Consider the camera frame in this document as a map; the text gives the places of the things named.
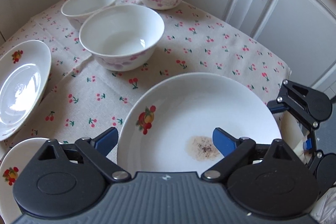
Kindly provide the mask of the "white plate fruit decal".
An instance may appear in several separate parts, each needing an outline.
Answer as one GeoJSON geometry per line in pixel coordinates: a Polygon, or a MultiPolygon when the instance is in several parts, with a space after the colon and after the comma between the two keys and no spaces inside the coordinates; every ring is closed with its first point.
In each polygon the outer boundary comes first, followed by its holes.
{"type": "Polygon", "coordinates": [[[17,133],[36,109],[51,70],[51,51],[28,40],[1,57],[1,141],[17,133]]]}
{"type": "Polygon", "coordinates": [[[12,223],[21,216],[13,196],[13,187],[22,170],[49,139],[30,138],[16,144],[1,163],[1,217],[5,223],[12,223]]]}

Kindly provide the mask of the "white plate with stain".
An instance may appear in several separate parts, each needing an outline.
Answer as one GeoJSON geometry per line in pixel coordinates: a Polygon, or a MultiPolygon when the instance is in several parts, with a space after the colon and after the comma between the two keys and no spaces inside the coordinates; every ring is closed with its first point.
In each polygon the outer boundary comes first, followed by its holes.
{"type": "Polygon", "coordinates": [[[259,144],[281,136],[271,112],[246,86],[186,73],[160,82],[135,103],[120,133],[117,163],[131,174],[203,173],[222,159],[213,144],[216,128],[259,144]]]}

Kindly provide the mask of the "cherry print tablecloth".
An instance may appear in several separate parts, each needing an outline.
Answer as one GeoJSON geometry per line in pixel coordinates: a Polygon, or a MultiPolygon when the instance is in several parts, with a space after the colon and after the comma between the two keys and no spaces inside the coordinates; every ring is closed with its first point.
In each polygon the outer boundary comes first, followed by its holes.
{"type": "Polygon", "coordinates": [[[62,15],[62,2],[30,18],[1,46],[6,53],[36,39],[51,51],[52,65],[44,97],[25,126],[1,142],[1,155],[32,137],[72,143],[122,124],[136,101],[160,81],[181,73],[210,72],[232,78],[258,95],[274,99],[291,70],[253,38],[186,2],[161,11],[165,32],[151,58],[129,72],[99,65],[79,42],[62,15]]]}

